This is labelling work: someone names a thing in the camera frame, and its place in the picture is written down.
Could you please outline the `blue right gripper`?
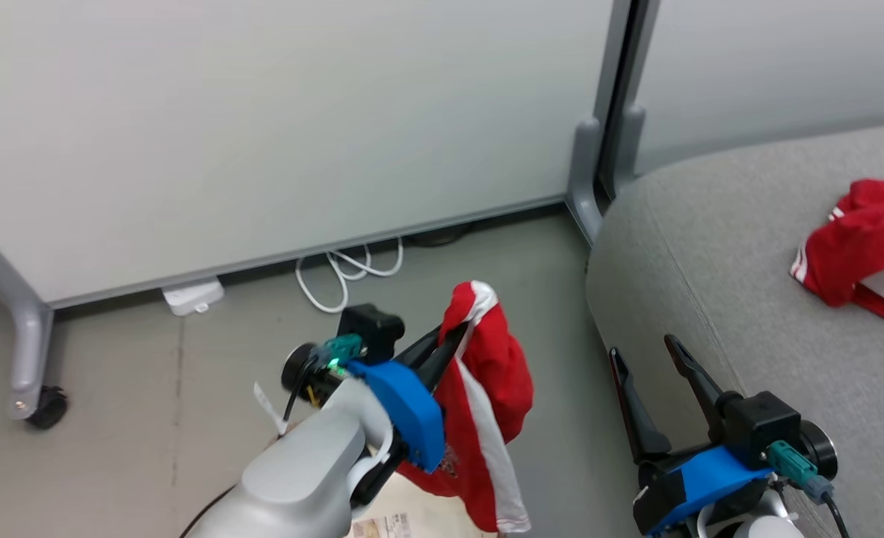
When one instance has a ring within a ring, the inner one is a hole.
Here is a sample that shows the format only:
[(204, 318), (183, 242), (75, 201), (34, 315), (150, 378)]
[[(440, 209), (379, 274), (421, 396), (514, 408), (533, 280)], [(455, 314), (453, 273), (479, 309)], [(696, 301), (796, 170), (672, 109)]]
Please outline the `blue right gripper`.
[[(722, 443), (724, 419), (717, 402), (722, 391), (711, 375), (674, 335), (664, 335), (664, 344), (677, 372), (687, 379), (708, 425), (711, 443)], [(666, 459), (670, 440), (654, 425), (635, 388), (635, 376), (619, 348), (609, 350), (613, 384), (634, 463), (640, 468), (640, 492), (632, 503), (637, 529), (644, 536), (671, 531), (688, 518), (696, 518), (704, 508), (714, 511), (707, 523), (713, 525), (745, 516), (756, 508), (767, 490), (773, 468), (756, 470), (743, 466), (723, 446), (690, 455), (667, 470), (653, 463)]]

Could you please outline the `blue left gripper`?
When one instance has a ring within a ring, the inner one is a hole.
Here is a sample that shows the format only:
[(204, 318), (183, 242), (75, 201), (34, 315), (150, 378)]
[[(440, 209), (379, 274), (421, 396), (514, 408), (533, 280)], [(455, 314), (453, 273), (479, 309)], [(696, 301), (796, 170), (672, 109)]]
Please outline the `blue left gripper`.
[(396, 356), (396, 361), (366, 365), (350, 361), (350, 374), (362, 380), (409, 447), (409, 460), (427, 474), (445, 456), (445, 426), (441, 407), (431, 392), (451, 364), (469, 329), (464, 321), (446, 331), (435, 327)]

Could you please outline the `red and white garment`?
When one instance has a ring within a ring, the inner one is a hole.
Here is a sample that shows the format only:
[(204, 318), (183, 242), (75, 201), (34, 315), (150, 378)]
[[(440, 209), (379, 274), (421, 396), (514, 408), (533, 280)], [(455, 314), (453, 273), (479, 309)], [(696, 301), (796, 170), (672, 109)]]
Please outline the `red and white garment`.
[(789, 273), (832, 309), (855, 304), (884, 320), (884, 180), (852, 182)]
[(439, 334), (460, 324), (468, 328), (434, 392), (445, 413), (444, 459), (432, 473), (408, 462), (398, 473), (429, 494), (461, 498), (480, 531), (523, 534), (531, 520), (507, 443), (533, 409), (533, 378), (492, 286), (455, 287)]

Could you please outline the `grey fabric sofa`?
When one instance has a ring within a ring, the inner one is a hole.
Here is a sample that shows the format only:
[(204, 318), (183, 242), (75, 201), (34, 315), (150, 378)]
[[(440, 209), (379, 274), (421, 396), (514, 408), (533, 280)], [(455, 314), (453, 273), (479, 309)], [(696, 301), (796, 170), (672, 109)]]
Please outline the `grey fabric sofa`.
[(884, 126), (647, 173), (605, 212), (587, 299), (676, 448), (707, 442), (707, 424), (666, 334), (722, 389), (770, 391), (821, 426), (838, 449), (850, 533), (884, 538), (884, 320), (832, 309), (789, 273), (804, 239), (866, 177), (884, 179)]

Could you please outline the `dark round floor disc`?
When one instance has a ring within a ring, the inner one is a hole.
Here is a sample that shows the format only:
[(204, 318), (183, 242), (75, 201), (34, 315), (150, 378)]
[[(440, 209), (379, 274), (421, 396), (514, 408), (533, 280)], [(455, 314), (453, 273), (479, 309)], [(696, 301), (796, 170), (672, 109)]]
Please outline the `dark round floor disc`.
[(445, 247), (446, 245), (461, 241), (474, 228), (475, 224), (469, 222), (442, 229), (431, 229), (431, 231), (421, 232), (421, 234), (408, 235), (405, 238), (405, 242), (417, 248)]

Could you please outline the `grey partition foot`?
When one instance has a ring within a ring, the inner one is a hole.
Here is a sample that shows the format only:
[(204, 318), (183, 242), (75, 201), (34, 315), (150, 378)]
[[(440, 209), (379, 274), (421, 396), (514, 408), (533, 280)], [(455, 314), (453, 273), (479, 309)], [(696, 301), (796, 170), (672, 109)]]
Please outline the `grey partition foot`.
[(602, 127), (595, 117), (582, 120), (575, 130), (565, 204), (589, 245), (594, 246), (602, 225), (596, 200), (596, 168), (602, 147)]
[(55, 313), (0, 251), (0, 302), (14, 325), (8, 412), (25, 421), (37, 409)]

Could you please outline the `large white partition panel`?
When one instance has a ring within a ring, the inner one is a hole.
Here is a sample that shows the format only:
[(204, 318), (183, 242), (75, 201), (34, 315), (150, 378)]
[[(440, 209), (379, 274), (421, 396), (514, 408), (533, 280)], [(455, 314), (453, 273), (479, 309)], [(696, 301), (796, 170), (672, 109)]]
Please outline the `large white partition panel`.
[(561, 197), (613, 0), (0, 0), (0, 251), (55, 306)]

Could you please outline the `black caster wheel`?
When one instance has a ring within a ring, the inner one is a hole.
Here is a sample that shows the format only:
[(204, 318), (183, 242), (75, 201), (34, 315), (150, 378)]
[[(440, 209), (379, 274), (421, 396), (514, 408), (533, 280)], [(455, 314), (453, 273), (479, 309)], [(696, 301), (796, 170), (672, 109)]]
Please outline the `black caster wheel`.
[(38, 431), (49, 431), (58, 424), (69, 409), (69, 399), (61, 387), (41, 388), (37, 409), (25, 419), (29, 426)]

